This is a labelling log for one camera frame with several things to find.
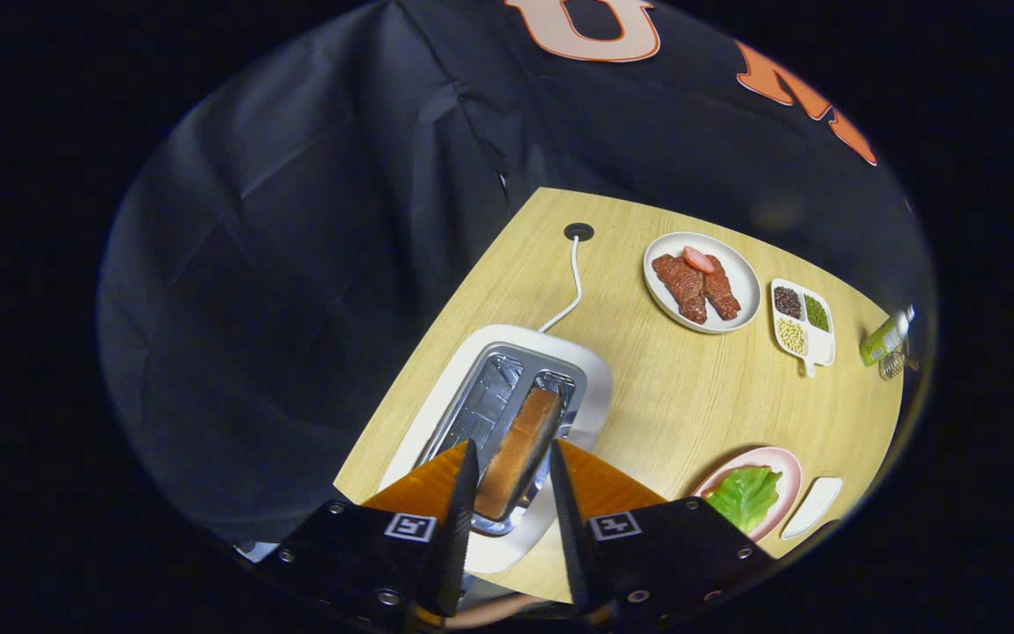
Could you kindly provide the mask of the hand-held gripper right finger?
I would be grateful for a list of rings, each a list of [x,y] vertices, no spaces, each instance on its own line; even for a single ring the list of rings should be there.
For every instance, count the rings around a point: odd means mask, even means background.
[[[679,629],[775,570],[703,498],[665,501],[562,439],[548,469],[572,605],[588,629]]]

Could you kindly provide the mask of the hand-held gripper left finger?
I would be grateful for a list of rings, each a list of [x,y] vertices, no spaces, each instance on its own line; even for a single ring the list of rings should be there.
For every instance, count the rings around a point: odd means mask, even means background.
[[[461,597],[479,477],[466,440],[369,500],[325,502],[257,575],[354,630],[442,630]]]

